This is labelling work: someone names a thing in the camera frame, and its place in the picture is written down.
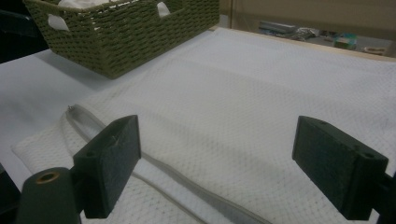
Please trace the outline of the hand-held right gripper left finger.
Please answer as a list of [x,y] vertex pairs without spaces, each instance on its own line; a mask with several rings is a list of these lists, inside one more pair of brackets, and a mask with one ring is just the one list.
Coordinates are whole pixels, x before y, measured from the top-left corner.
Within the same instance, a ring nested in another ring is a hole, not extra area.
[[83,178],[85,217],[109,216],[140,159],[137,115],[112,121],[73,157]]

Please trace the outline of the green woven basket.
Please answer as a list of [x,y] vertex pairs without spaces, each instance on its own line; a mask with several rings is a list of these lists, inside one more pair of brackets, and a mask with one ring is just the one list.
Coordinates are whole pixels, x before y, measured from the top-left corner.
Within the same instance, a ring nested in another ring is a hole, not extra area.
[[56,54],[114,79],[219,22],[219,0],[117,0],[78,9],[23,0]]

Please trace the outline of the small green box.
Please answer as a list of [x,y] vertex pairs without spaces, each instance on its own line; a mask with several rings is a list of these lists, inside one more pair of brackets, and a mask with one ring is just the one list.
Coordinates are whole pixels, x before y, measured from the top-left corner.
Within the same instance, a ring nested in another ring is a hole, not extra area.
[[357,36],[343,33],[333,39],[333,46],[338,49],[353,50],[357,47]]

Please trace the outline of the white mesh laundry bag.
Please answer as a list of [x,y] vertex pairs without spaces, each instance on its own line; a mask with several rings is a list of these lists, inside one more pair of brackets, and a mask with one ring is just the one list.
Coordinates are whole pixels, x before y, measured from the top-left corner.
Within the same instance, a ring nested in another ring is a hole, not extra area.
[[313,117],[389,159],[396,172],[396,63],[218,29],[147,72],[99,92],[14,147],[37,173],[70,167],[85,134],[137,115],[143,157],[115,209],[87,224],[351,222],[291,157]]

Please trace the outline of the white cloth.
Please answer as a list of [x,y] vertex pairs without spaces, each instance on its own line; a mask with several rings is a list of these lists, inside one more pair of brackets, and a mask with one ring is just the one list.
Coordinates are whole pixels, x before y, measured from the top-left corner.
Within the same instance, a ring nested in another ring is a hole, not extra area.
[[[120,0],[60,0],[58,3],[59,7],[85,9],[89,7],[97,7],[110,2],[118,2]],[[162,18],[171,14],[165,2],[157,4],[157,10],[159,16]],[[68,31],[68,26],[63,18],[52,14],[48,15],[48,24],[55,30]]]

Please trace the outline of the silvery clutter on floor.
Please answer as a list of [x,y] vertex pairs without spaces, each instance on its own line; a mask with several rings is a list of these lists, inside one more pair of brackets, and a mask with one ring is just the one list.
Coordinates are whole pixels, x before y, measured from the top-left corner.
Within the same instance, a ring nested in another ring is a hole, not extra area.
[[309,28],[301,28],[295,25],[269,21],[260,21],[259,31],[264,35],[271,35],[297,41],[306,41],[307,39],[317,36],[316,33]]

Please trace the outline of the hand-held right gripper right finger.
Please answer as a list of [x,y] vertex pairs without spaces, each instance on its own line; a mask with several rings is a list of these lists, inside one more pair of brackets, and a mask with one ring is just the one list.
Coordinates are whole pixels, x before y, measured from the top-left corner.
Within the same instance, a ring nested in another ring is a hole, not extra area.
[[348,220],[389,219],[389,159],[330,123],[300,116],[292,159]]

